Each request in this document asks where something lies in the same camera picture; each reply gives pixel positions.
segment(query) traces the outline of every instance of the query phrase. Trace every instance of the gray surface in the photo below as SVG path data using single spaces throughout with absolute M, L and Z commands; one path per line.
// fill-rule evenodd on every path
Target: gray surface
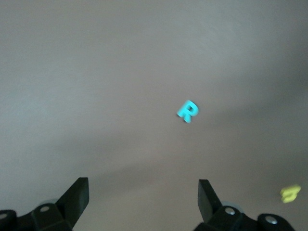
M 90 179 L 74 230 L 192 230 L 198 179 L 307 229 L 308 1 L 0 1 L 0 206 Z M 176 116 L 199 106 L 190 124 Z M 281 188 L 302 191 L 289 204 Z

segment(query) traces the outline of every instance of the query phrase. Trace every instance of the hole in letter r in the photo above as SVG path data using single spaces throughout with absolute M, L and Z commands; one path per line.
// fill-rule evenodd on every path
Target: hole in letter r
M 192 116 L 196 116 L 199 112 L 199 109 L 196 104 L 192 101 L 188 100 L 185 104 L 179 109 L 178 116 L 184 118 L 186 123 L 190 123 L 192 120 Z

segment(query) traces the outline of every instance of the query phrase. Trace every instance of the silver bolt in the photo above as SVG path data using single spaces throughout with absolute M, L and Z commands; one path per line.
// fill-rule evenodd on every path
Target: silver bolt
M 5 219 L 7 216 L 8 216 L 8 215 L 7 215 L 6 213 L 0 214 L 0 220 L 1 220 L 1 219 Z
M 46 212 L 48 210 L 49 210 L 48 206 L 44 206 L 44 207 L 40 208 L 40 212 Z
M 233 209 L 233 208 L 230 208 L 230 207 L 226 208 L 225 211 L 226 211 L 226 213 L 228 213 L 228 214 L 230 214 L 230 215 L 234 215 L 234 214 L 235 214 L 234 209 Z
M 273 224 L 273 225 L 276 225 L 278 222 L 275 218 L 273 218 L 272 216 L 266 216 L 265 217 L 265 220 L 270 223 L 270 224 Z

